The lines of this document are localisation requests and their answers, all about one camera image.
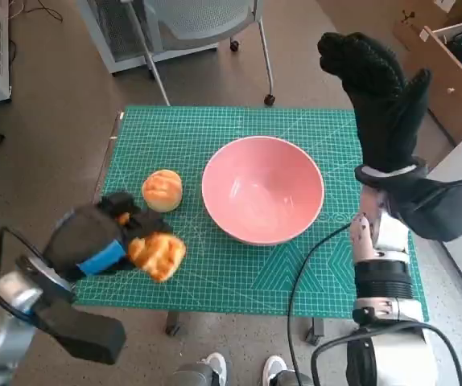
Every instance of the grid lines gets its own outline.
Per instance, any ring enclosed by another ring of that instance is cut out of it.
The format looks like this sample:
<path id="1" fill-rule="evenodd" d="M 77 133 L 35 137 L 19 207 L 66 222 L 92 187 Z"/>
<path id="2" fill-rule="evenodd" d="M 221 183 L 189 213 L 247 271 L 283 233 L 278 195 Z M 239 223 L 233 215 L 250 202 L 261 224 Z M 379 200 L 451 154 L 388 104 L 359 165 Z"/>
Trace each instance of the grid lines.
<path id="1" fill-rule="evenodd" d="M 254 247 L 223 233 L 204 209 L 206 162 L 223 145 L 250 135 L 286 139 L 304 149 L 324 178 L 324 205 L 317 221 L 290 243 Z M 350 221 L 361 185 L 361 163 L 352 110 L 247 109 L 231 107 L 129 107 L 124 115 L 102 194 L 127 190 L 141 197 L 144 178 L 172 169 L 184 183 L 183 202 L 166 221 L 188 247 L 174 277 L 154 283 L 140 270 L 88 277 L 77 283 L 77 303 L 160 310 L 238 314 L 287 313 L 295 277 L 310 248 Z M 415 297 L 427 307 L 415 248 L 410 243 Z M 350 318 L 356 293 L 349 234 L 322 245 L 312 257 L 294 304 L 294 315 Z"/>

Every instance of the pastry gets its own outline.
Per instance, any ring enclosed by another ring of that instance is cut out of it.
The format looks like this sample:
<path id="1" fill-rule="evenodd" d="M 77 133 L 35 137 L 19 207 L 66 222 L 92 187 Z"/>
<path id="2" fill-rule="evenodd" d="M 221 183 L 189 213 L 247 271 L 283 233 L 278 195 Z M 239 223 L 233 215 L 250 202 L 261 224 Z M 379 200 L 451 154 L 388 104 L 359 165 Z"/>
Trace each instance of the pastry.
<path id="1" fill-rule="evenodd" d="M 158 170 L 142 185 L 142 195 L 147 206 L 160 213 L 176 209 L 183 197 L 181 178 L 172 170 Z"/>
<path id="2" fill-rule="evenodd" d="M 153 233 L 130 242 L 129 259 L 155 281 L 168 280 L 179 268 L 186 254 L 181 239 L 169 233 Z"/>

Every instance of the person's foot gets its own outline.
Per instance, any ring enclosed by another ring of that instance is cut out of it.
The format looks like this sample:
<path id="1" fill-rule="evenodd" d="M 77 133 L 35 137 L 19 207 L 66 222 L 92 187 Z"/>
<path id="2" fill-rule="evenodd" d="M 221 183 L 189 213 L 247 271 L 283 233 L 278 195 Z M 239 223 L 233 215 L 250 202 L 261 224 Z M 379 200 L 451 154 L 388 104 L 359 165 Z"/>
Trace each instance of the person's foot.
<path id="1" fill-rule="evenodd" d="M 216 374 L 218 374 L 220 386 L 225 386 L 225 381 L 228 377 L 228 367 L 225 364 L 225 359 L 222 354 L 213 352 L 208 355 L 206 359 L 202 359 L 202 362 L 206 363 Z"/>
<path id="2" fill-rule="evenodd" d="M 277 355 L 272 355 L 266 360 L 265 366 L 263 366 L 262 386 L 269 386 L 270 380 L 272 380 L 279 372 L 287 369 L 287 364 L 283 358 Z"/>

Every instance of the metal table leg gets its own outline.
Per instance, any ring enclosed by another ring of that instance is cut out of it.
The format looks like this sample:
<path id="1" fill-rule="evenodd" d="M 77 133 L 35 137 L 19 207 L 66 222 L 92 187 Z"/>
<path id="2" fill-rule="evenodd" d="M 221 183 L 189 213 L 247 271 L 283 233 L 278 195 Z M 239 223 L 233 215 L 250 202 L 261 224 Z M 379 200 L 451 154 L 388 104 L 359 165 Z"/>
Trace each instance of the metal table leg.
<path id="1" fill-rule="evenodd" d="M 312 346 L 318 346 L 322 337 L 324 337 L 324 319 L 311 318 L 311 327 L 308 330 L 305 341 Z"/>
<path id="2" fill-rule="evenodd" d="M 168 311 L 165 334 L 168 336 L 175 336 L 179 332 L 180 328 L 179 311 Z"/>

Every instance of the black cable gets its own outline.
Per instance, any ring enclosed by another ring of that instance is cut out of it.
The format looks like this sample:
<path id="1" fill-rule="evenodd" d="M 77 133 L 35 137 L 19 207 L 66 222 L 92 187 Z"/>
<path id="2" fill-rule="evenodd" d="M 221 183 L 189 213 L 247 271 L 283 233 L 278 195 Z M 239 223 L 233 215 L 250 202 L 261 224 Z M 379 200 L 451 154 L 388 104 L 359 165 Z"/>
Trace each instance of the black cable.
<path id="1" fill-rule="evenodd" d="M 291 315 L 292 315 L 292 309 L 294 308 L 295 293 L 297 292 L 297 288 L 299 287 L 299 281 L 301 277 L 303 276 L 307 263 L 310 261 L 310 257 L 314 253 L 314 251 L 316 251 L 326 241 L 332 239 L 333 237 L 335 237 L 336 235 L 338 235 L 340 232 L 344 231 L 347 228 L 349 228 L 349 224 L 343 225 L 342 227 L 328 234 L 325 238 L 323 238 L 321 241 L 315 244 L 312 249 L 310 249 L 310 252 L 307 254 L 306 258 L 304 259 L 303 265 L 301 266 L 301 269 L 299 270 L 299 274 L 297 275 L 297 278 L 295 279 L 294 288 L 292 289 L 292 293 L 290 295 L 290 301 L 288 302 L 288 320 L 287 320 L 288 348 L 290 349 L 290 356 L 292 358 L 292 363 L 294 364 L 295 377 L 297 378 L 297 383 L 299 384 L 299 386 L 302 386 L 303 382 L 301 381 L 301 373 L 299 372 L 299 365 L 297 364 L 297 359 L 295 358 L 294 344 L 292 342 L 292 334 L 291 334 Z"/>
<path id="2" fill-rule="evenodd" d="M 311 377 L 313 379 L 313 384 L 315 386 L 320 386 L 320 380 L 319 380 L 319 373 L 317 371 L 317 359 L 320 354 L 325 352 L 326 350 L 333 348 L 335 346 L 347 343 L 347 342 L 353 342 L 355 340 L 361 340 L 361 339 L 367 339 L 367 338 L 372 338 L 373 336 L 377 335 L 383 335 L 387 334 L 390 332 L 396 332 L 396 331 L 401 331 L 401 330 L 407 330 L 410 328 L 421 328 L 424 330 L 430 330 L 435 332 L 441 339 L 442 341 L 446 344 L 448 347 L 449 353 L 451 354 L 451 357 L 453 359 L 453 362 L 455 364 L 455 369 L 456 369 L 456 376 L 458 377 L 458 384 L 462 386 L 462 367 L 460 365 L 460 360 L 458 359 L 458 355 L 456 354 L 455 348 L 453 347 L 451 341 L 448 339 L 448 337 L 437 327 L 432 326 L 431 324 L 423 323 L 423 322 L 397 322 L 393 325 L 390 325 L 388 327 L 383 327 L 374 331 L 369 331 L 365 333 L 360 333 L 360 334 L 350 334 L 348 336 L 338 338 L 331 340 L 329 342 L 326 342 L 322 346 L 318 347 L 313 351 L 313 354 L 311 354 Z"/>
<path id="3" fill-rule="evenodd" d="M 18 239 L 23 245 L 25 245 L 36 257 L 43 261 L 49 267 L 51 266 L 50 261 L 43 257 L 42 253 L 23 235 L 14 229 L 8 228 L 7 226 L 0 227 L 0 271 L 2 270 L 2 254 L 4 252 L 4 236 L 10 233 L 13 237 Z"/>
<path id="4" fill-rule="evenodd" d="M 9 312 L 15 318 L 20 319 L 25 323 L 29 323 L 32 326 L 35 326 L 34 321 L 29 315 L 24 314 L 22 311 L 15 309 L 11 304 L 6 302 L 6 300 L 4 300 L 2 296 L 0 296 L 0 307 L 2 307 L 5 311 Z"/>
<path id="5" fill-rule="evenodd" d="M 48 6 L 45 6 L 41 0 L 38 0 L 38 3 L 40 6 L 36 6 L 34 8 L 31 8 L 30 10 L 26 10 L 26 5 L 24 4 L 23 7 L 23 12 L 26 14 L 30 14 L 31 12 L 35 12 L 37 10 L 44 10 L 46 11 L 49 15 L 51 15 L 54 19 L 56 19 L 58 22 L 62 23 L 63 22 L 63 15 L 58 12 L 57 10 L 54 10 L 53 8 L 50 8 Z"/>
<path id="6" fill-rule="evenodd" d="M 14 60 L 16 59 L 16 54 L 18 53 L 18 47 L 16 45 L 16 43 L 10 39 L 9 40 L 9 52 L 10 52 L 10 59 L 9 59 L 9 65 L 11 66 L 14 62 Z"/>

